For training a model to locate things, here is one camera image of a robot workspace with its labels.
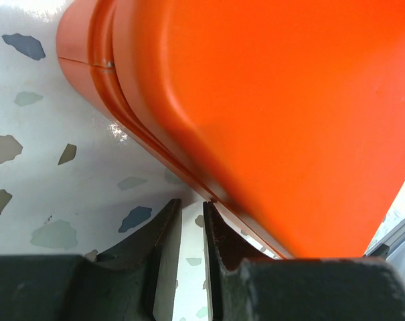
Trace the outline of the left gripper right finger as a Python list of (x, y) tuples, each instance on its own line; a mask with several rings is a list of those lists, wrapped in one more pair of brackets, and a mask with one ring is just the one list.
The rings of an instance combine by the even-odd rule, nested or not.
[(272, 259), (203, 204), (210, 320), (405, 320), (405, 287), (378, 257)]

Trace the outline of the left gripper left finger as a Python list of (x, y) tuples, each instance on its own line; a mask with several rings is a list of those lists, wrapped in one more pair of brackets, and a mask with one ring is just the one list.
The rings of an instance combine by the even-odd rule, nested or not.
[(173, 199), (94, 261), (0, 255), (0, 320), (170, 320), (182, 205)]

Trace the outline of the orange box lid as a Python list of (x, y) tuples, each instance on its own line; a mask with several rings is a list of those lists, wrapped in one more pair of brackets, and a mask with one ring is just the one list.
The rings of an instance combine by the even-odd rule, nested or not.
[(138, 119), (284, 257), (360, 257), (405, 181), (405, 1), (119, 1)]

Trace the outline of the orange compartment cookie box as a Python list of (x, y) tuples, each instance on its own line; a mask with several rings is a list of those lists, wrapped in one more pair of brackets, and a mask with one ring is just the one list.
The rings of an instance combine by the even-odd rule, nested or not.
[(191, 160), (149, 113), (149, 94), (162, 97), (149, 68), (166, 1), (74, 1), (57, 30), (56, 53), (64, 76), (85, 100), (120, 127), (204, 199), (283, 259), (291, 253), (253, 218), (237, 209), (213, 176)]

